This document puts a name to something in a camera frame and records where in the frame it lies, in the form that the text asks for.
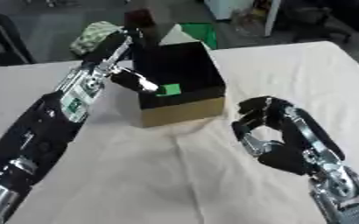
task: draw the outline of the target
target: green object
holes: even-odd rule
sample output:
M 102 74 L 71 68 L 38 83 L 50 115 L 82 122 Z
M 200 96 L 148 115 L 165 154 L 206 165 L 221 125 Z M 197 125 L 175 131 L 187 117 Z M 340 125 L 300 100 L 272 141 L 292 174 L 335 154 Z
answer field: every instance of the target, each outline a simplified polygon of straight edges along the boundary
M 211 24 L 188 23 L 180 25 L 182 27 L 182 31 L 189 34 L 192 38 L 204 42 L 212 50 L 215 50 L 217 48 L 216 32 Z
M 163 86 L 165 88 L 165 94 L 158 94 L 158 96 L 168 96 L 168 95 L 180 95 L 181 88 L 180 84 L 168 84 Z
M 82 105 L 81 101 L 77 98 L 74 98 L 74 100 L 69 104 L 68 109 L 72 113 L 76 113 L 77 109 Z

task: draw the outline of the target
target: white tablecloth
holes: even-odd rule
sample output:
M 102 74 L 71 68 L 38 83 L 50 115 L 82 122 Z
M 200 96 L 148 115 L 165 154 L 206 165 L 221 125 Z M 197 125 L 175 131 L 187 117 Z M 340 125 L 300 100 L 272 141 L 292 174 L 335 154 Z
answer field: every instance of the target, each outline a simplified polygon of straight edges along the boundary
M 108 85 L 10 223 L 324 223 L 306 178 L 260 165 L 229 125 L 242 100 L 284 98 L 312 114 L 359 172 L 359 66 L 328 42 L 211 56 L 228 85 L 222 116 L 142 129 L 136 94 Z M 75 65 L 0 67 L 0 136 Z

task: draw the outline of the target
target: robotic arm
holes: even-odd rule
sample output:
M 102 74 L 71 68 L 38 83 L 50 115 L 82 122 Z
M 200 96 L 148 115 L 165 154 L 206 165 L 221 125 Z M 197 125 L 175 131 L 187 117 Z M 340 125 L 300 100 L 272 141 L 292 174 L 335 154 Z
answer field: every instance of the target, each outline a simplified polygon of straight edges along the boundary
M 32 104 L 0 139 L 0 224 L 55 166 L 88 117 L 88 108 L 111 78 L 141 93 L 161 88 L 117 65 L 141 39 L 138 30 L 110 34 L 50 94 Z
M 359 175 L 305 110 L 265 96 L 240 103 L 239 112 L 243 117 L 232 127 L 251 156 L 263 165 L 307 175 L 310 196 L 328 224 L 359 224 Z M 256 139 L 251 131 L 260 126 L 281 131 L 284 142 Z

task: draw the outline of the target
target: open box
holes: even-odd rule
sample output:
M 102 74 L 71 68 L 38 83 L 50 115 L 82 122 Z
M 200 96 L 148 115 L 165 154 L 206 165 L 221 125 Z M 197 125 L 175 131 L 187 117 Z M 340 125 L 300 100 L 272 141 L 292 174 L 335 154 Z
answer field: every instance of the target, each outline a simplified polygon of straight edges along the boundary
M 203 44 L 165 45 L 137 52 L 134 67 L 159 85 L 175 84 L 180 94 L 140 94 L 145 127 L 218 116 L 226 85 Z

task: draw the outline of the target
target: fabric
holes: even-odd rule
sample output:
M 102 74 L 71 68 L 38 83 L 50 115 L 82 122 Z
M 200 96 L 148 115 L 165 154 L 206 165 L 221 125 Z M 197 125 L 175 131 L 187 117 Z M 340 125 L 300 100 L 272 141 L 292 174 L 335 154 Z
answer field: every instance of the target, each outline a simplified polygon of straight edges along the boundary
M 94 51 L 94 49 L 104 40 L 110 33 L 120 30 L 120 26 L 116 26 L 106 21 L 90 24 L 71 45 L 70 49 L 73 53 L 82 56 L 86 53 Z
M 307 178 L 259 164 L 230 124 L 240 101 L 286 99 L 311 114 L 359 172 L 359 65 L 328 42 L 210 54 L 228 86 L 223 115 L 142 129 L 137 95 L 108 83 L 79 136 L 9 223 L 325 223 Z M 0 67 L 0 136 L 77 64 Z

